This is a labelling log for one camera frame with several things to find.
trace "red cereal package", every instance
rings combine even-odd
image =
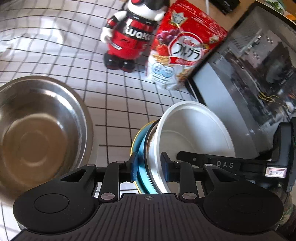
[[[227,31],[199,8],[177,0],[157,31],[147,62],[147,78],[160,88],[177,89],[226,35]]]

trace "metal bowl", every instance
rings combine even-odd
[[[44,76],[0,87],[0,195],[12,202],[24,191],[89,160],[93,127],[79,95]]]

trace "figurine hand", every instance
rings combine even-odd
[[[113,29],[103,27],[102,33],[101,33],[101,36],[100,36],[100,40],[103,43],[106,43],[107,42],[106,37],[109,37],[109,38],[112,38],[113,37]]]

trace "white cable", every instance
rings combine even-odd
[[[207,15],[210,15],[210,6],[209,6],[209,0],[205,0],[205,6],[206,6],[206,9],[207,9]]]

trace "black boot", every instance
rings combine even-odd
[[[120,59],[119,57],[117,57],[115,55],[108,54],[108,52],[107,52],[104,55],[104,63],[108,69],[117,70],[121,66],[122,59]]]
[[[122,67],[121,69],[125,72],[133,72],[133,70],[135,69],[136,65],[135,65],[135,61],[131,60],[131,59],[124,59],[123,63],[122,63]]]

